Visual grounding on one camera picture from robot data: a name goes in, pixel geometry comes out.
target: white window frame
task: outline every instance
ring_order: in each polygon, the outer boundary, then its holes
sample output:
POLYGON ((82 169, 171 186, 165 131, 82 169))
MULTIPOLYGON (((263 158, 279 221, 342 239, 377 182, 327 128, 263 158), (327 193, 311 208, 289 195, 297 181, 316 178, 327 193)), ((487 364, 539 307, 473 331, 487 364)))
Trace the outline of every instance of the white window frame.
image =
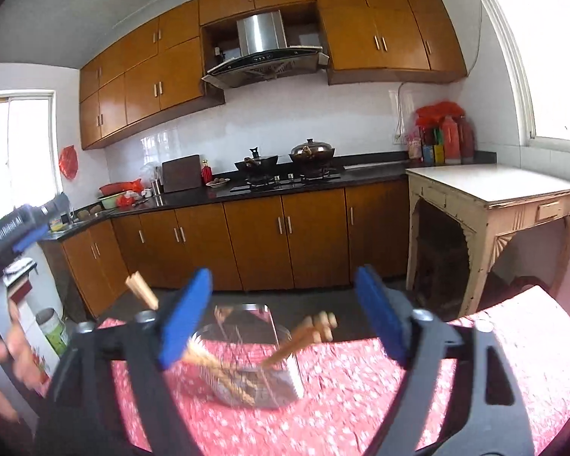
POLYGON ((505 57, 515 101, 521 145, 570 152, 570 141, 568 139, 536 135, 530 87, 513 32, 498 0, 482 0, 482 2, 492 21, 500 47, 503 50, 503 56, 505 57))
POLYGON ((51 145, 50 157, 53 182, 55 184, 55 195, 63 192, 63 184, 59 175, 59 156, 57 154, 57 132, 56 132, 56 111, 55 111, 55 91, 44 89, 27 89, 27 90, 2 90, 0 91, 0 99, 6 99, 9 103, 12 100, 49 100, 49 142, 51 145))

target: white table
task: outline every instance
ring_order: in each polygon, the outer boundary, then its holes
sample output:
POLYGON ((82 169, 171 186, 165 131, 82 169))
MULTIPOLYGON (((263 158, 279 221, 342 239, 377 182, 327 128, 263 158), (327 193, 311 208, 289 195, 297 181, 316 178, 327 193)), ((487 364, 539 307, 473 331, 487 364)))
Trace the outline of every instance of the white table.
POLYGON ((469 253, 469 281, 459 316, 477 310, 486 276, 518 231, 563 218, 566 226, 552 294, 570 258, 570 182, 501 165, 410 168, 410 246, 406 288, 413 289, 418 252, 418 200, 460 223, 469 253))

